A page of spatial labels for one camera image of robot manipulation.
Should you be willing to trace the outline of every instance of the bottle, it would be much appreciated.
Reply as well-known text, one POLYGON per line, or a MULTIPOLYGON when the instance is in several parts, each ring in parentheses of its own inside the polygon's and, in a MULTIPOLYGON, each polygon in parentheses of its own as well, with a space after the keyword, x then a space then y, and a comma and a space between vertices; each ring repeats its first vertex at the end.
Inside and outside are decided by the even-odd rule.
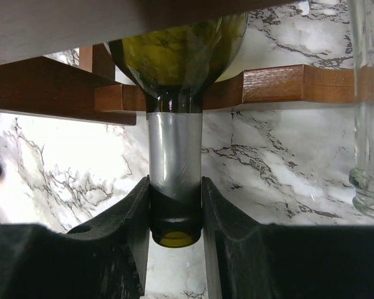
POLYGON ((179 248, 199 240, 203 98, 236 56, 247 14, 108 43, 119 69, 143 91, 150 139, 150 229, 179 248))

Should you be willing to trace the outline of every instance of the white marble surface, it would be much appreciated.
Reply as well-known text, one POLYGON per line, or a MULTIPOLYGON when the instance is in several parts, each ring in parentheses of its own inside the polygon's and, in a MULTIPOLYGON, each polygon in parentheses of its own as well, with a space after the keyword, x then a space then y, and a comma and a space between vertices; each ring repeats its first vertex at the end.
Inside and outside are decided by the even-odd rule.
MULTIPOLYGON (((77 65, 77 52, 52 55, 77 65)), ((251 14, 225 77, 288 64, 351 68, 345 1, 299 2, 251 14)), ((145 117, 121 127, 0 113, 0 223, 59 232, 126 195, 148 174, 145 117)), ((257 221, 374 224, 352 206, 351 107, 204 114, 203 175, 257 221)), ((150 244, 146 298, 207 298, 203 242, 150 244)))

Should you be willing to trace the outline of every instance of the glass bottle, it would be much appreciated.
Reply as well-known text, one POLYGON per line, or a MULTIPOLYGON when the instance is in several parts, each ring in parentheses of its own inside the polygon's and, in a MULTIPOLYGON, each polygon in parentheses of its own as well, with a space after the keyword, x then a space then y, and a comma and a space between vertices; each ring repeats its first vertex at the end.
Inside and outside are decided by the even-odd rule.
POLYGON ((220 17, 108 43, 113 61, 143 91, 150 139, 153 239, 198 241, 205 91, 236 56, 247 14, 220 17))
POLYGON ((374 0, 349 0, 355 61, 353 205, 374 218, 374 0))

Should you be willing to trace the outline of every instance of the wooden slat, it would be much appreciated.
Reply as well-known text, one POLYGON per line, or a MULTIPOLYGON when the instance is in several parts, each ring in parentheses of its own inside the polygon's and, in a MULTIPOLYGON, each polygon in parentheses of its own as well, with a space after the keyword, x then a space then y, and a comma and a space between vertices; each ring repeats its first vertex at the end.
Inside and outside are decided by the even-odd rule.
POLYGON ((288 0, 0 0, 0 64, 288 0))
POLYGON ((115 64, 103 44, 79 48, 79 68, 115 80, 115 64))
POLYGON ((38 57, 0 65, 0 111, 135 125, 135 113, 100 113, 94 90, 116 82, 38 57))
MULTIPOLYGON (((246 70, 212 85, 205 95, 204 110, 293 101, 346 104, 354 102, 353 91, 352 70, 308 65, 246 70)), ((95 91, 95 109, 99 112, 145 111, 145 100, 134 85, 100 87, 95 91)))

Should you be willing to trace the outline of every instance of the wine bottle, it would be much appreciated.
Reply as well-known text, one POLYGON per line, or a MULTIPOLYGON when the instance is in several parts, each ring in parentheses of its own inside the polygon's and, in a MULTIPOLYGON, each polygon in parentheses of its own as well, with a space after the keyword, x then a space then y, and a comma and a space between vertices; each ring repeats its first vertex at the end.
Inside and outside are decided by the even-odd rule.
POLYGON ((188 246, 201 236, 204 93, 236 56, 246 26, 247 14, 238 14, 108 43, 145 95, 150 229, 162 246, 188 246))

